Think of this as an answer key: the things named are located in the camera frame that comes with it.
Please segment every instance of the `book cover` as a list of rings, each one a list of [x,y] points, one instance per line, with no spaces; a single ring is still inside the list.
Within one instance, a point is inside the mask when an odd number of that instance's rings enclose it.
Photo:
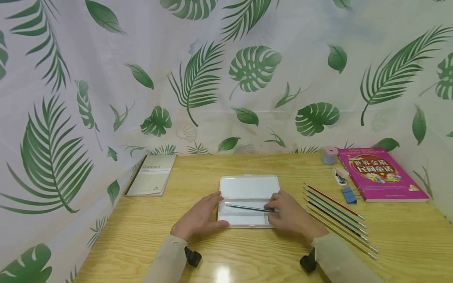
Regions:
[[[161,196],[170,176],[176,155],[147,155],[135,173],[127,196]]]
[[[429,197],[383,148],[339,149],[365,201],[424,202]]]

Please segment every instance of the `hand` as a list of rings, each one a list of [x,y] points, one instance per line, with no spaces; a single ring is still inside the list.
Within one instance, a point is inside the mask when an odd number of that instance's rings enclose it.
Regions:
[[[173,225],[170,234],[188,241],[193,235],[206,234],[228,227],[230,223],[225,220],[209,220],[216,204],[223,200],[220,194],[220,191],[218,191],[202,198]]]
[[[280,190],[272,194],[265,209],[278,209],[279,217],[270,213],[269,223],[278,230],[301,234],[309,243],[313,238],[327,235],[323,224],[312,218],[308,212],[287,192]]]

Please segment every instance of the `pink book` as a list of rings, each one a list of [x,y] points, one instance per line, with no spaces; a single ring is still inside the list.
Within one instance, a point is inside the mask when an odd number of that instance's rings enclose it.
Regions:
[[[365,201],[429,200],[429,196],[383,148],[339,149],[338,157]]]

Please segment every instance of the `fabric backdrop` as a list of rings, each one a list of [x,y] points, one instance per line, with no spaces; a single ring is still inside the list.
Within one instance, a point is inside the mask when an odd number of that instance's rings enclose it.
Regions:
[[[0,0],[0,282],[72,282],[147,153],[383,146],[452,220],[452,10]]]

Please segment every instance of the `sleeve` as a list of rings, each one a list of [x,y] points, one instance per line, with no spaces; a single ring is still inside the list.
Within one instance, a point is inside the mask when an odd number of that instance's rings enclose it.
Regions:
[[[168,234],[141,283],[178,283],[186,266],[187,242]]]
[[[315,260],[332,283],[383,283],[336,234],[315,238]]]

